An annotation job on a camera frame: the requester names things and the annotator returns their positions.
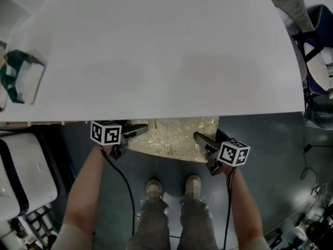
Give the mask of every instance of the gray pants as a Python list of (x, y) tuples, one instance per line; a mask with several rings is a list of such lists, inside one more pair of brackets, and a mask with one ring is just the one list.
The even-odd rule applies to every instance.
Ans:
[[(181, 200), (183, 226), (178, 250), (217, 250), (213, 224), (206, 205), (196, 199)], [(140, 210), (137, 232), (130, 238), (127, 250), (170, 250), (168, 205), (161, 199), (147, 200)]]

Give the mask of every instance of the dark green floor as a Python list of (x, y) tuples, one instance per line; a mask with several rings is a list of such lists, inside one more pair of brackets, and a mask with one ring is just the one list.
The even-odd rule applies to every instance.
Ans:
[[(332, 132), (305, 128), (300, 113), (221, 117), (219, 127), (228, 135), (251, 146), (247, 164), (241, 170), (260, 209), (264, 232), (275, 227), (302, 205), (315, 184), (315, 175), (310, 171), (303, 181), (300, 180), (305, 166), (304, 145), (333, 145)], [(74, 168), (79, 172), (94, 145), (89, 138), (89, 124), (67, 124), (61, 129)], [(313, 148), (307, 158), (309, 166), (318, 172), (320, 183), (331, 180), (333, 148)], [(224, 176), (211, 177), (203, 164), (131, 151), (115, 164), (129, 180), (136, 210), (139, 210), (144, 200), (146, 182), (152, 177), (162, 182), (164, 200), (169, 204), (170, 234), (174, 236), (179, 236), (182, 230), (178, 202), (183, 193), (184, 181), (192, 173), (199, 174), (203, 184), (203, 199), (212, 212), (216, 241), (219, 248), (223, 247), (228, 202)], [(60, 215), (65, 204), (64, 198), (55, 203)], [(94, 249), (125, 249), (131, 235), (131, 215), (131, 202), (125, 183), (105, 164)], [(178, 239), (171, 239), (173, 249), (176, 249), (177, 242)], [(227, 248), (236, 246), (231, 224)]]

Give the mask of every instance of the person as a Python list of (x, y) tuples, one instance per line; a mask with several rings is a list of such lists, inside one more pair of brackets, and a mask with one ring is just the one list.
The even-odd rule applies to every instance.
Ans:
[[(104, 147), (107, 154), (111, 148)], [(52, 250), (88, 250), (92, 248), (94, 218), (104, 164), (99, 146), (94, 146), (70, 191), (59, 236)], [(227, 176), (231, 167), (223, 166)], [(190, 176), (181, 199), (181, 234), (178, 250), (217, 250), (214, 230), (206, 205), (200, 201), (201, 180)], [(129, 239), (127, 250), (169, 250), (168, 205), (162, 200), (162, 186), (150, 180), (147, 200), (142, 206), (136, 233)], [(240, 250), (269, 250), (263, 237), (259, 210), (239, 169), (232, 181), (232, 212)]]

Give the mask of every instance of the foot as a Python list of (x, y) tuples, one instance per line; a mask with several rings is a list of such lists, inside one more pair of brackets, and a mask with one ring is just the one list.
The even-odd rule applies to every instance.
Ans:
[(154, 201), (162, 199), (162, 185), (158, 180), (150, 180), (146, 186), (147, 199)]
[(185, 183), (185, 196), (192, 199), (199, 199), (201, 194), (201, 179), (198, 175), (191, 175)]

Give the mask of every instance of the forearm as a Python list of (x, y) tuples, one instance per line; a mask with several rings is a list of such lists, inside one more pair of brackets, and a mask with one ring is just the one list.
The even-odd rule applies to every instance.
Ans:
[(104, 157), (98, 146), (94, 146), (70, 191), (64, 224), (82, 230), (90, 239), (93, 236), (94, 218)]
[(241, 249), (255, 237), (263, 236), (258, 207), (239, 169), (232, 180), (232, 211), (238, 245)]

